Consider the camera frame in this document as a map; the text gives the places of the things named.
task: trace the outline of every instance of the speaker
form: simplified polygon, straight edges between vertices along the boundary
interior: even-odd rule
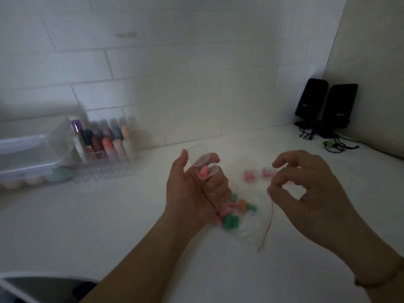
[[[327,91],[327,81],[309,79],[297,105],[295,115],[307,121],[316,121]]]
[[[331,87],[324,107],[321,125],[330,129],[346,128],[350,122],[358,84]]]

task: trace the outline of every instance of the clear plastic storage box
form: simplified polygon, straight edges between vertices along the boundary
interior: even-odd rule
[[[69,163],[75,136],[67,116],[0,123],[0,183],[51,173]]]

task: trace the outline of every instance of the clear acrylic organizer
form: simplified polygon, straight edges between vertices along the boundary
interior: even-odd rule
[[[134,175],[133,160],[128,157],[108,158],[106,152],[87,153],[87,162],[70,165],[74,183],[103,181]]]

